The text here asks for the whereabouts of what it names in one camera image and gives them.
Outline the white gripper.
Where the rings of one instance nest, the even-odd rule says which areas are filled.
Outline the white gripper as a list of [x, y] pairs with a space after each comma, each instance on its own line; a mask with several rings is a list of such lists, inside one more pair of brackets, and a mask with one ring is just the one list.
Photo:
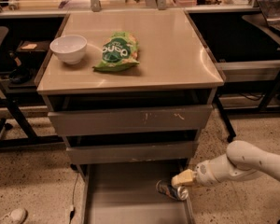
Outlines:
[[215, 186], [230, 178], [231, 164], [226, 155], [218, 156], [212, 160], [198, 163], [194, 171], [187, 169], [171, 180], [171, 185], [177, 187], [189, 187], [196, 181], [205, 187]]

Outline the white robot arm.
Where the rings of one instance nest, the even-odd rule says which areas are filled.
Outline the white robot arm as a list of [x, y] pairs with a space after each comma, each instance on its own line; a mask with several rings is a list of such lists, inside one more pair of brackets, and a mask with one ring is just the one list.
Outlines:
[[280, 155], [264, 151], [246, 141], [228, 144], [226, 153], [198, 163], [171, 180], [171, 185], [189, 187], [214, 186], [224, 181], [243, 182], [266, 174], [280, 182]]

